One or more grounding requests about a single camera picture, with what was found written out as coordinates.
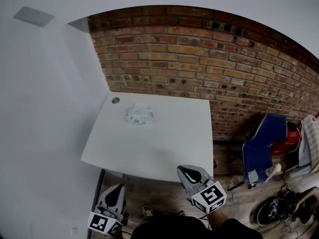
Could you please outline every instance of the red brick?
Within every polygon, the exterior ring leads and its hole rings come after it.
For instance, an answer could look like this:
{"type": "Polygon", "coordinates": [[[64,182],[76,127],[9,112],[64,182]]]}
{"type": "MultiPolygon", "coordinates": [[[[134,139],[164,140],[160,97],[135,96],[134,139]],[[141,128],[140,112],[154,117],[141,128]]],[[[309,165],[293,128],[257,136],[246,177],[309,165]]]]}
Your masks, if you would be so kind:
{"type": "Polygon", "coordinates": [[[176,84],[186,84],[192,86],[202,86],[203,81],[193,80],[193,79],[183,79],[183,78],[168,78],[168,82],[176,83],[176,84]]]}
{"type": "Polygon", "coordinates": [[[204,82],[204,86],[205,87],[210,87],[210,88],[219,88],[219,83],[218,82],[209,82],[209,81],[205,81],[204,82]]]}
{"type": "Polygon", "coordinates": [[[235,15],[223,11],[215,11],[214,19],[229,24],[235,24],[235,15]]]}
{"type": "Polygon", "coordinates": [[[279,94],[285,95],[285,96],[289,96],[289,97],[293,97],[295,93],[291,92],[291,91],[287,91],[287,90],[279,90],[278,92],[279,94]]]}
{"type": "Polygon", "coordinates": [[[255,82],[265,83],[266,80],[267,80],[266,78],[260,77],[260,76],[258,76],[258,75],[255,75],[255,77],[254,77],[254,81],[255,81],[255,82]]]}
{"type": "Polygon", "coordinates": [[[213,89],[213,88],[201,88],[201,87],[195,87],[194,88],[195,92],[199,92],[199,93],[205,93],[205,94],[214,94],[214,95],[223,95],[225,93],[224,90],[220,90],[220,89],[213,89]]]}
{"type": "Polygon", "coordinates": [[[274,87],[274,86],[270,86],[269,87],[269,91],[272,91],[272,92],[278,92],[279,91],[279,88],[276,88],[276,87],[274,87]]]}
{"type": "Polygon", "coordinates": [[[114,67],[147,67],[146,61],[114,61],[114,67]]]}
{"type": "Polygon", "coordinates": [[[261,42],[263,44],[266,44],[267,46],[273,47],[273,48],[278,48],[277,42],[273,39],[270,39],[268,37],[263,36],[261,39],[261,42]]]}
{"type": "Polygon", "coordinates": [[[236,54],[230,54],[229,58],[230,61],[234,61],[234,62],[238,62],[238,63],[243,63],[243,64],[247,64],[247,65],[251,65],[251,66],[259,66],[260,61],[250,58],[250,57],[246,57],[246,56],[242,56],[242,55],[236,55],[236,54]]]}
{"type": "Polygon", "coordinates": [[[243,54],[245,56],[248,56],[248,57],[255,57],[257,52],[256,51],[253,51],[251,49],[246,49],[246,48],[241,48],[240,50],[240,54],[243,54]]]}
{"type": "Polygon", "coordinates": [[[133,19],[133,25],[177,25],[177,17],[171,16],[145,16],[135,17],[133,19]]]}
{"type": "Polygon", "coordinates": [[[165,14],[165,6],[163,5],[151,5],[142,7],[142,15],[146,16],[159,16],[165,14]]]}
{"type": "Polygon", "coordinates": [[[225,95],[230,97],[237,97],[239,95],[239,92],[226,90],[225,95]]]}
{"type": "Polygon", "coordinates": [[[260,34],[258,34],[256,32],[253,32],[253,31],[249,31],[249,30],[245,31],[244,36],[247,37],[248,39],[251,39],[251,40],[254,40],[254,41],[258,41],[258,42],[260,42],[261,39],[262,39],[262,35],[260,35],[260,34]]]}
{"type": "Polygon", "coordinates": [[[146,34],[165,34],[166,27],[164,27],[164,26],[146,26],[145,33],[146,34]]]}
{"type": "Polygon", "coordinates": [[[212,21],[212,20],[207,20],[207,19],[203,19],[203,20],[202,20],[202,28],[211,29],[212,24],[213,24],[213,21],[212,21]]]}
{"type": "Polygon", "coordinates": [[[297,74],[293,74],[292,78],[296,81],[298,81],[300,79],[300,76],[297,74]]]}
{"type": "Polygon", "coordinates": [[[303,70],[299,69],[298,67],[293,66],[292,64],[289,64],[289,63],[287,63],[285,61],[283,62],[283,64],[281,66],[283,68],[286,68],[289,71],[292,71],[292,72],[294,72],[296,74],[301,75],[302,77],[304,77],[306,75],[305,71],[303,71],[303,70]]]}
{"type": "Polygon", "coordinates": [[[98,58],[100,61],[119,60],[119,55],[118,54],[100,54],[98,55],[98,58]]]}
{"type": "Polygon", "coordinates": [[[211,40],[203,40],[201,43],[201,46],[206,47],[206,48],[215,49],[215,48],[217,48],[217,42],[211,41],[211,40]]]}
{"type": "Polygon", "coordinates": [[[167,68],[167,62],[149,62],[150,68],[167,68]]]}
{"type": "Polygon", "coordinates": [[[112,20],[113,27],[125,27],[132,26],[132,20],[130,18],[118,18],[112,20]]]}
{"type": "Polygon", "coordinates": [[[194,72],[205,72],[205,66],[192,65],[192,64],[182,64],[182,63],[168,63],[169,69],[174,70],[184,70],[184,71],[194,71],[194,72]]]}
{"type": "Polygon", "coordinates": [[[92,39],[99,39],[99,38],[102,38],[104,37],[104,34],[102,31],[98,31],[98,32],[91,32],[91,37],[92,39]]]}
{"type": "Polygon", "coordinates": [[[245,86],[250,87],[250,88],[260,89],[260,90],[268,90],[269,89],[269,85],[262,84],[262,83],[256,83],[256,82],[246,82],[245,86]]]}
{"type": "Polygon", "coordinates": [[[169,52],[173,52],[173,53],[191,54],[191,55],[198,55],[198,56],[207,56],[208,54],[207,49],[199,48],[199,47],[169,45],[167,49],[169,52]]]}
{"type": "Polygon", "coordinates": [[[229,69],[234,69],[236,65],[235,63],[232,63],[229,61],[210,59],[210,58],[200,58],[199,63],[202,65],[218,66],[218,67],[224,67],[229,69]]]}
{"type": "Polygon", "coordinates": [[[138,55],[137,53],[125,53],[125,54],[120,54],[121,60],[137,60],[138,55]]]}
{"type": "Polygon", "coordinates": [[[263,61],[263,62],[261,62],[260,67],[264,68],[268,71],[272,71],[274,68],[274,65],[263,61]]]}
{"type": "Polygon", "coordinates": [[[187,6],[169,6],[167,8],[167,14],[212,18],[213,10],[187,6]]]}
{"type": "Polygon", "coordinates": [[[245,79],[245,80],[252,80],[254,78],[254,76],[251,74],[245,74],[242,72],[231,71],[231,70],[224,70],[224,75],[239,78],[239,79],[245,79]]]}
{"type": "Polygon", "coordinates": [[[164,45],[164,44],[149,44],[149,51],[166,52],[166,45],[164,45]]]}
{"type": "Polygon", "coordinates": [[[134,36],[117,37],[116,40],[118,44],[135,43],[134,36]]]}
{"type": "Polygon", "coordinates": [[[95,47],[96,54],[109,53],[109,48],[107,46],[95,47]]]}
{"type": "Polygon", "coordinates": [[[232,78],[230,83],[234,84],[234,85],[243,86],[245,81],[244,80],[240,80],[240,79],[236,79],[236,78],[232,78]]]}
{"type": "Polygon", "coordinates": [[[102,19],[125,18],[141,16],[141,7],[131,7],[119,10],[112,10],[102,13],[102,19]]]}
{"type": "Polygon", "coordinates": [[[249,88],[248,93],[258,95],[260,93],[260,90],[249,88]]]}
{"type": "Polygon", "coordinates": [[[120,45],[110,47],[110,52],[118,53],[118,52],[139,52],[139,51],[147,51],[148,47],[142,44],[133,44],[133,45],[120,45]]]}
{"type": "Polygon", "coordinates": [[[285,53],[280,52],[279,58],[281,58],[281,59],[283,59],[283,60],[285,60],[285,61],[287,61],[287,62],[289,62],[289,63],[291,63],[291,64],[293,64],[293,65],[295,65],[295,66],[298,65],[298,60],[296,60],[296,59],[294,59],[294,58],[288,56],[288,55],[285,54],[285,53]]]}
{"type": "Polygon", "coordinates": [[[306,67],[305,71],[306,71],[307,73],[311,74],[311,75],[314,76],[314,77],[317,76],[317,73],[316,73],[313,69],[311,69],[310,67],[308,67],[308,66],[306,67]]]}
{"type": "Polygon", "coordinates": [[[173,26],[173,27],[169,27],[167,29],[167,32],[169,34],[191,35],[191,36],[199,36],[199,37],[205,37],[205,38],[211,37],[210,30],[197,29],[197,28],[191,28],[191,27],[173,26]]]}
{"type": "Polygon", "coordinates": [[[285,75],[285,76],[287,76],[287,77],[289,77],[289,78],[291,78],[292,75],[293,75],[292,72],[289,72],[289,71],[287,71],[287,70],[285,70],[285,69],[283,69],[283,68],[281,68],[281,67],[278,67],[278,66],[274,66],[274,72],[275,72],[275,73],[278,73],[278,74],[285,75]]]}
{"type": "Polygon", "coordinates": [[[265,51],[266,50],[266,46],[261,44],[261,43],[258,43],[258,42],[255,42],[252,48],[255,50],[258,50],[258,51],[265,51]]]}
{"type": "Polygon", "coordinates": [[[277,75],[275,76],[275,80],[280,81],[280,82],[285,82],[286,79],[287,79],[286,77],[281,76],[281,75],[279,75],[279,74],[277,74],[277,75]]]}
{"type": "Polygon", "coordinates": [[[155,76],[177,76],[178,71],[165,69],[141,69],[141,74],[155,76]]]}
{"type": "Polygon", "coordinates": [[[182,17],[179,19],[179,24],[183,25],[183,26],[201,27],[201,19],[200,18],[182,17]]]}
{"type": "Polygon", "coordinates": [[[197,56],[179,56],[179,62],[189,63],[189,64],[197,64],[198,59],[197,56]]]}
{"type": "Polygon", "coordinates": [[[275,39],[275,40],[280,41],[280,42],[282,42],[282,41],[284,40],[284,36],[283,36],[282,34],[278,33],[277,31],[273,31],[273,32],[271,33],[271,37],[272,37],[273,39],[275,39]]]}
{"type": "Polygon", "coordinates": [[[177,37],[176,36],[160,35],[159,36],[159,42],[160,43],[167,43],[167,44],[176,44],[177,43],[177,37]]]}
{"type": "Polygon", "coordinates": [[[215,98],[218,101],[225,101],[225,102],[232,102],[232,103],[241,103],[243,101],[242,98],[234,98],[234,97],[226,97],[226,96],[216,96],[215,98]]]}
{"type": "Polygon", "coordinates": [[[274,79],[276,74],[269,72],[268,70],[260,69],[257,67],[253,67],[253,70],[251,71],[253,74],[258,74],[267,78],[274,79]]]}
{"type": "Polygon", "coordinates": [[[255,21],[252,21],[252,20],[249,20],[249,19],[246,19],[246,18],[238,18],[237,19],[237,24],[239,26],[242,26],[242,27],[245,27],[245,28],[248,28],[250,30],[253,30],[255,32],[258,32],[258,33],[261,33],[261,34],[264,34],[264,35],[270,35],[271,34],[271,30],[270,28],[260,24],[260,23],[257,23],[255,21]]]}
{"type": "Polygon", "coordinates": [[[178,40],[178,44],[181,45],[190,45],[190,46],[199,46],[200,39],[199,38],[192,38],[192,37],[180,37],[178,40]]]}
{"type": "Polygon", "coordinates": [[[224,41],[224,42],[232,42],[233,36],[231,34],[226,34],[222,32],[213,31],[213,39],[224,41]]]}
{"type": "Polygon", "coordinates": [[[234,42],[240,46],[248,47],[251,41],[246,38],[236,36],[236,39],[234,40],[234,42]]]}
{"type": "Polygon", "coordinates": [[[186,71],[178,71],[177,72],[177,76],[178,77],[182,77],[182,78],[191,78],[194,79],[196,74],[193,72],[186,72],[186,71]]]}
{"type": "Polygon", "coordinates": [[[116,43],[116,40],[114,37],[106,37],[106,38],[101,38],[101,39],[96,39],[93,41],[94,46],[104,46],[104,45],[112,45],[116,43]]]}
{"type": "Polygon", "coordinates": [[[108,81],[109,86],[126,86],[125,81],[108,81]]]}
{"type": "Polygon", "coordinates": [[[282,82],[270,80],[270,79],[267,79],[266,84],[273,85],[273,86],[279,87],[281,89],[284,89],[286,87],[286,84],[284,84],[282,82]]]}
{"type": "Polygon", "coordinates": [[[153,35],[137,35],[135,36],[137,43],[155,43],[159,42],[153,35]]]}
{"type": "Polygon", "coordinates": [[[152,82],[167,82],[167,77],[164,76],[151,76],[152,82]]]}
{"type": "Polygon", "coordinates": [[[121,87],[114,87],[114,86],[109,86],[110,91],[112,92],[120,92],[121,91],[121,87]]]}
{"type": "Polygon", "coordinates": [[[178,56],[170,53],[140,53],[140,59],[177,61],[178,56]]]}
{"type": "Polygon", "coordinates": [[[279,55],[279,51],[275,50],[275,49],[273,49],[271,47],[267,47],[266,53],[269,54],[269,55],[272,55],[274,57],[278,57],[278,55],[279,55]]]}
{"type": "Polygon", "coordinates": [[[206,68],[206,73],[209,73],[209,74],[222,75],[223,72],[224,72],[224,70],[221,68],[216,68],[216,67],[211,67],[211,66],[207,66],[207,68],[206,68]]]}
{"type": "Polygon", "coordinates": [[[140,70],[138,68],[124,68],[123,71],[126,74],[140,74],[140,70]]]}
{"type": "Polygon", "coordinates": [[[234,53],[238,53],[239,51],[239,47],[236,45],[220,43],[220,42],[217,43],[217,49],[234,52],[234,53]]]}
{"type": "Polygon", "coordinates": [[[145,75],[132,75],[133,81],[149,81],[150,77],[145,75]]]}
{"type": "Polygon", "coordinates": [[[272,108],[274,106],[274,104],[261,102],[261,101],[255,101],[254,104],[257,106],[269,107],[269,108],[272,108]]]}
{"type": "Polygon", "coordinates": [[[275,65],[278,65],[278,66],[280,66],[282,64],[282,60],[280,60],[280,59],[278,59],[276,57],[267,55],[265,53],[261,53],[261,52],[258,52],[257,58],[261,59],[261,60],[264,60],[264,61],[267,61],[269,63],[275,64],[275,65]]]}
{"type": "Polygon", "coordinates": [[[213,75],[213,74],[198,73],[197,74],[197,78],[200,79],[200,80],[223,82],[223,83],[229,83],[230,82],[230,78],[229,77],[213,75]]]}
{"type": "Polygon", "coordinates": [[[251,72],[251,66],[243,65],[243,64],[237,64],[236,65],[236,70],[243,71],[246,73],[251,72]]]}
{"type": "Polygon", "coordinates": [[[113,29],[114,35],[131,35],[131,34],[144,34],[144,28],[140,26],[124,27],[113,29]]]}
{"type": "Polygon", "coordinates": [[[218,50],[209,50],[209,57],[212,58],[220,58],[220,59],[227,59],[228,53],[218,50]]]}

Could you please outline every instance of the shoe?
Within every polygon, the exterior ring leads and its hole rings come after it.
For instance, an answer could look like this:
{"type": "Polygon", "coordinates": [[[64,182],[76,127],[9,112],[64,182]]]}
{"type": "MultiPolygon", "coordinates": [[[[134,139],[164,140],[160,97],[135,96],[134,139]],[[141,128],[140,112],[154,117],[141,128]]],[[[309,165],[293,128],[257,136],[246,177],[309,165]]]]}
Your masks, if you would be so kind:
{"type": "Polygon", "coordinates": [[[147,218],[154,216],[154,210],[153,210],[152,207],[144,205],[142,211],[143,211],[144,216],[147,217],[147,218]]]}
{"type": "Polygon", "coordinates": [[[278,196],[264,201],[256,210],[256,221],[259,225],[269,225],[290,216],[296,207],[296,194],[288,188],[282,189],[278,196]]]}
{"type": "Polygon", "coordinates": [[[129,214],[124,210],[125,205],[125,187],[123,184],[118,184],[108,188],[100,195],[94,212],[110,218],[115,218],[123,225],[126,225],[129,214]]]}
{"type": "Polygon", "coordinates": [[[177,216],[187,217],[187,214],[184,211],[179,211],[177,216]]]}

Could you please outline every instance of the person's arm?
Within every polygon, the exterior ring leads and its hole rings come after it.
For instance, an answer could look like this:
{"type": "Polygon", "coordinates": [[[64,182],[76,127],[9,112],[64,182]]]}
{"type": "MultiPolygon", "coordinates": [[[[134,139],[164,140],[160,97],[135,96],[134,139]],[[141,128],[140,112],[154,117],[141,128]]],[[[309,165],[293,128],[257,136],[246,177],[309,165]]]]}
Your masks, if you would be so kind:
{"type": "Polygon", "coordinates": [[[207,215],[209,224],[213,231],[218,231],[228,217],[220,210],[216,210],[207,215]]]}

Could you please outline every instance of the white towel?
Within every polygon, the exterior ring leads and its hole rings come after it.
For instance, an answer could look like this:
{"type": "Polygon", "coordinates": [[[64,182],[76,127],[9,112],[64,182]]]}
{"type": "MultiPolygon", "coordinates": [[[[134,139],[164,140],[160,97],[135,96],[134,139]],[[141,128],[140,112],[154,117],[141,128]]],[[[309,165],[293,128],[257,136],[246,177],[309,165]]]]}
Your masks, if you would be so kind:
{"type": "Polygon", "coordinates": [[[302,121],[303,129],[309,143],[312,168],[319,163],[319,120],[308,115],[302,121]]]}

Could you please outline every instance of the cable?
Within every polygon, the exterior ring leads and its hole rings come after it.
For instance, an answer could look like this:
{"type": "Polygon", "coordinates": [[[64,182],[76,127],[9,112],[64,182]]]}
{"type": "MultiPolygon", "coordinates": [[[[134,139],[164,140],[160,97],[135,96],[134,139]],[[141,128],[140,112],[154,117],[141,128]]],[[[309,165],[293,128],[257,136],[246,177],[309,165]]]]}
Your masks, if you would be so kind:
{"type": "Polygon", "coordinates": [[[132,236],[132,234],[131,234],[131,233],[126,232],[126,231],[122,231],[122,233],[129,234],[130,236],[132,236]]]}

